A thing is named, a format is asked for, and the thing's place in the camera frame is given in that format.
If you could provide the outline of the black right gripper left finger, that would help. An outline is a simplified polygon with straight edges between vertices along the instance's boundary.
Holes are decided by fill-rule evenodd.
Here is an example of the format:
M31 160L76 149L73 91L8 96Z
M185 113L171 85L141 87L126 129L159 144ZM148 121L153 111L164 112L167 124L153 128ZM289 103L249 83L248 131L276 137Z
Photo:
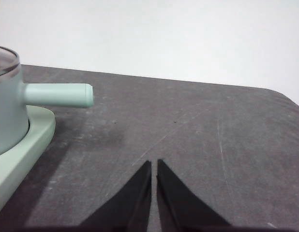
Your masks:
M82 221L87 232L145 232L151 205L151 162L146 161L106 203Z

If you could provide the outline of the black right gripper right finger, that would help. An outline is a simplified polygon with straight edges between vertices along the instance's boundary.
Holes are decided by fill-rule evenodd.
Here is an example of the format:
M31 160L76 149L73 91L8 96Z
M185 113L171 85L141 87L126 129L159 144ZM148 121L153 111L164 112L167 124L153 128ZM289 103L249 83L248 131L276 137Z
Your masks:
M157 161L157 203L164 232L226 232L232 225L199 199L162 160Z

